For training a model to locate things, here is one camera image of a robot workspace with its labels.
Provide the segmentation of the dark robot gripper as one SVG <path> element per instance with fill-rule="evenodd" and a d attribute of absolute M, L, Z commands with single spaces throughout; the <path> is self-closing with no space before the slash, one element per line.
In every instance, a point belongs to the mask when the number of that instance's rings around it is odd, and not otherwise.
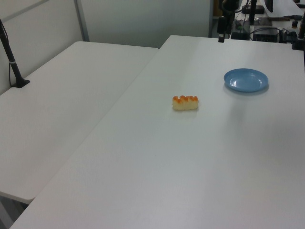
<path fill-rule="evenodd" d="M 239 8 L 239 0 L 222 0 L 221 10 L 223 16 L 218 19 L 218 42 L 224 43 L 225 33 L 231 33 L 233 14 Z"/>

